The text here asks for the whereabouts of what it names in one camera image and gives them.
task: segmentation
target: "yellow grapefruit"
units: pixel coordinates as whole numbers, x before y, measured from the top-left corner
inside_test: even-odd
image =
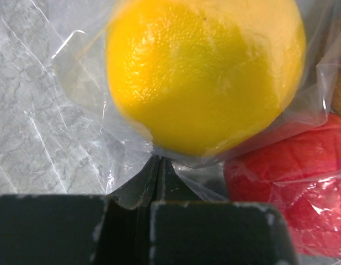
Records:
[[[130,0],[117,10],[106,37],[110,92],[158,147],[228,150],[296,93],[306,38],[294,0]]]

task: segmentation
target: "gray marble surface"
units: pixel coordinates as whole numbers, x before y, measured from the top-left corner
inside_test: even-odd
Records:
[[[0,0],[0,194],[104,193],[100,127],[49,64],[45,0]]]

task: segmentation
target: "red apple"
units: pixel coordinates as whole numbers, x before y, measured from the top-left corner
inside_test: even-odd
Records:
[[[341,117],[225,163],[231,200],[268,202],[297,250],[341,257]]]

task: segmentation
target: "citrus fruit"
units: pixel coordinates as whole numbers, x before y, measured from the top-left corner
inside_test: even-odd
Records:
[[[305,50],[294,0],[131,0],[108,25],[106,71],[117,109],[146,139],[210,156],[280,115]]]
[[[224,175],[231,200],[275,205],[296,249],[341,257],[341,117],[229,160]]]

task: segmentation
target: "red object in plastic bag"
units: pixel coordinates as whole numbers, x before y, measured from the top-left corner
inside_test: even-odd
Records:
[[[341,257],[341,117],[225,163],[231,200],[268,202],[301,253]]]

